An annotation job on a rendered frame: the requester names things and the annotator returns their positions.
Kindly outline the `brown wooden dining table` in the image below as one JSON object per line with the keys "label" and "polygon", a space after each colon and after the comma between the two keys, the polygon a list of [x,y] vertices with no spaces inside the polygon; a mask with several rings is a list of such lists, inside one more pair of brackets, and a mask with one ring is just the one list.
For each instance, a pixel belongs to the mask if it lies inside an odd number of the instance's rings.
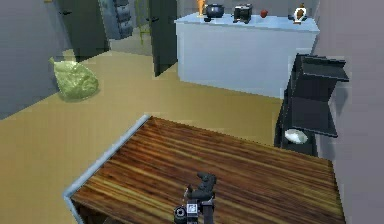
{"label": "brown wooden dining table", "polygon": [[78,224],[172,224],[199,172],[215,224],[346,224],[331,161],[144,115],[63,193]]}

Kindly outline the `green garbage bag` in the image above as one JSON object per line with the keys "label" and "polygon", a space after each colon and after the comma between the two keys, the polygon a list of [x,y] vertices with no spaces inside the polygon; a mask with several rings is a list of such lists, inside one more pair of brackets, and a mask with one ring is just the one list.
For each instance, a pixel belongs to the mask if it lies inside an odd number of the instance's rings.
{"label": "green garbage bag", "polygon": [[64,99],[84,100],[99,90],[98,78],[86,66],[76,61],[55,61],[53,57],[49,62],[53,65],[57,85]]}

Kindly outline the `black shelf unit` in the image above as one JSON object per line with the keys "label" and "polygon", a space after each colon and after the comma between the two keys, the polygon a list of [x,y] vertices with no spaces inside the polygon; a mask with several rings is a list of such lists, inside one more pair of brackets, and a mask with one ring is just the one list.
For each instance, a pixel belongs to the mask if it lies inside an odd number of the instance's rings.
{"label": "black shelf unit", "polygon": [[[325,56],[297,54],[275,126],[274,146],[318,156],[315,135],[337,138],[329,100],[338,82],[348,82],[345,60]],[[294,144],[284,132],[297,129],[308,141]]]}

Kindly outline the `white kitchen counter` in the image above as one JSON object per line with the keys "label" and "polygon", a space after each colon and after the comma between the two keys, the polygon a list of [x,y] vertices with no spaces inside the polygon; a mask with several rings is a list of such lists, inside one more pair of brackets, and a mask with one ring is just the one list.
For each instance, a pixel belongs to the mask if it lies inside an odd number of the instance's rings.
{"label": "white kitchen counter", "polygon": [[309,54],[320,33],[311,18],[258,15],[235,23],[193,13],[175,21],[178,75],[184,82],[281,98],[298,53]]}

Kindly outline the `black round pot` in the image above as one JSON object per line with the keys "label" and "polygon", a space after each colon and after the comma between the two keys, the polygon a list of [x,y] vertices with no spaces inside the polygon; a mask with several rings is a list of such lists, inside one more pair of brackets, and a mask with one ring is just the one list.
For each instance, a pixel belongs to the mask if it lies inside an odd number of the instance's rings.
{"label": "black round pot", "polygon": [[204,21],[210,22],[214,18],[222,18],[225,7],[221,4],[208,4],[204,7]]}

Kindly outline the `black toaster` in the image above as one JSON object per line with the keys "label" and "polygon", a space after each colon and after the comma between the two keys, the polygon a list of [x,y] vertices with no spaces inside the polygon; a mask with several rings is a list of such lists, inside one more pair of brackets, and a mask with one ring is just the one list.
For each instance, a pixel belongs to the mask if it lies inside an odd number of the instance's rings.
{"label": "black toaster", "polygon": [[253,5],[252,4],[241,4],[234,8],[233,13],[233,22],[243,22],[245,24],[248,24],[252,17],[252,10]]}

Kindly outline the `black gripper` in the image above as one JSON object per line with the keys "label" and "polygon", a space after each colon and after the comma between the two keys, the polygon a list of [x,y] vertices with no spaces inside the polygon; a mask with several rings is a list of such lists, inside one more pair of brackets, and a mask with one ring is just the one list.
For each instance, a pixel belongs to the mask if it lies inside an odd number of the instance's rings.
{"label": "black gripper", "polygon": [[187,213],[184,206],[176,207],[173,215],[175,224],[187,224]]}

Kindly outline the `black room door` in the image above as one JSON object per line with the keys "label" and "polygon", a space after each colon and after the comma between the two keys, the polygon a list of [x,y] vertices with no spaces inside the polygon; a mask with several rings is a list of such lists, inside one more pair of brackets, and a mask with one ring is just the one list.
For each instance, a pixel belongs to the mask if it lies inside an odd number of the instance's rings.
{"label": "black room door", "polygon": [[76,61],[81,62],[110,50],[99,0],[57,0]]}
{"label": "black room door", "polygon": [[149,0],[149,17],[158,17],[149,22],[154,74],[159,76],[177,62],[177,1]]}

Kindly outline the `black game controller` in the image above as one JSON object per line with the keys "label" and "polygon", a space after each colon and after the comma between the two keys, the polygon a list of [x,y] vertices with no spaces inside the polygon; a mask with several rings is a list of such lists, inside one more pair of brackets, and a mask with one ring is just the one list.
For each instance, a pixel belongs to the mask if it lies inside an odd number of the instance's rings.
{"label": "black game controller", "polygon": [[184,196],[189,200],[197,199],[200,201],[208,201],[215,195],[214,186],[217,178],[214,174],[206,172],[198,172],[197,176],[201,179],[201,183],[196,189],[188,185]]}

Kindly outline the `yellow chair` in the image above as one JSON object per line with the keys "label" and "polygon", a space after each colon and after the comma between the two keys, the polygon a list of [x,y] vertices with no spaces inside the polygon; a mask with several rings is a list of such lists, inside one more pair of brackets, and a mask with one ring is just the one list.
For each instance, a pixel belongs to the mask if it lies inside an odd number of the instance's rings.
{"label": "yellow chair", "polygon": [[141,44],[144,44],[143,36],[150,33],[150,28],[147,21],[149,16],[148,2],[149,0],[134,0],[136,26],[139,31]]}

